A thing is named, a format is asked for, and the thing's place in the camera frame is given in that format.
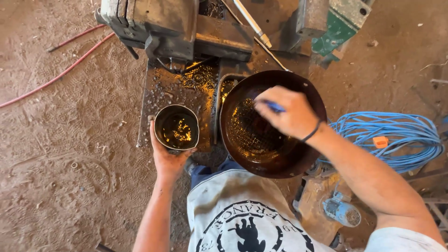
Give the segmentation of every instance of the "hand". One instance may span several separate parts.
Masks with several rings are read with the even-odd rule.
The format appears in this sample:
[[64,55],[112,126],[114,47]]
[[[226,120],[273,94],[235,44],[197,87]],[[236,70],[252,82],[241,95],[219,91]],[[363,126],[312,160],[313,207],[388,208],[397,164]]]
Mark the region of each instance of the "hand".
[[149,131],[151,134],[152,148],[154,149],[153,155],[155,168],[157,169],[157,178],[172,183],[176,182],[182,175],[185,161],[196,149],[184,151],[177,156],[170,154],[155,136],[153,120],[151,120]]
[[[274,113],[261,100],[276,102],[286,111]],[[272,126],[285,135],[303,139],[316,127],[319,118],[311,108],[306,95],[282,86],[269,88],[255,98],[255,109]]]

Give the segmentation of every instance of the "white t-shirt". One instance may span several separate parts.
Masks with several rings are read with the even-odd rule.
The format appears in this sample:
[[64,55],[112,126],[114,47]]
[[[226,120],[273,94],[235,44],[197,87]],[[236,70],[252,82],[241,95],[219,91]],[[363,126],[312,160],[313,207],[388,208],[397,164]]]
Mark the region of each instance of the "white t-shirt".
[[[187,198],[189,252],[333,252],[310,237],[279,188],[245,170],[224,171],[199,183]],[[435,240],[402,228],[372,233],[365,250],[447,250]]]

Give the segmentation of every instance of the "metal cup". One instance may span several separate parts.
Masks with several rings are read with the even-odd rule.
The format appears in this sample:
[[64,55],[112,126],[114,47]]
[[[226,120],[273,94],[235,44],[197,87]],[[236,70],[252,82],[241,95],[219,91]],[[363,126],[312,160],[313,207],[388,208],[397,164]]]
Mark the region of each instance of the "metal cup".
[[173,150],[189,150],[199,142],[199,123],[191,109],[169,105],[160,110],[154,120],[155,136]]

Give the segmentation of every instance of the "blue jeans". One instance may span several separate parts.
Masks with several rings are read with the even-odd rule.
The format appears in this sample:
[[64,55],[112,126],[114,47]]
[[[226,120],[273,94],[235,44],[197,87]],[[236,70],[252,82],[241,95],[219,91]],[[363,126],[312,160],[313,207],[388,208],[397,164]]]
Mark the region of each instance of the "blue jeans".
[[244,168],[241,167],[241,165],[237,164],[235,161],[227,159],[222,163],[218,170],[215,173],[211,172],[210,167],[204,166],[204,165],[198,165],[195,166],[191,172],[191,188],[190,191],[197,186],[200,182],[211,178],[217,174],[220,174],[226,170],[230,169],[240,169],[244,170]]

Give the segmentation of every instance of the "orange tag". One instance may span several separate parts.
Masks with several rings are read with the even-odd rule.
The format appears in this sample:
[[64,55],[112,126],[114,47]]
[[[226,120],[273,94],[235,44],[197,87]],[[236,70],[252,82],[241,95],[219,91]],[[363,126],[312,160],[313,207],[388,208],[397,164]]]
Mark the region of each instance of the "orange tag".
[[386,148],[388,146],[388,142],[389,139],[385,136],[377,136],[373,138],[373,143],[378,149]]

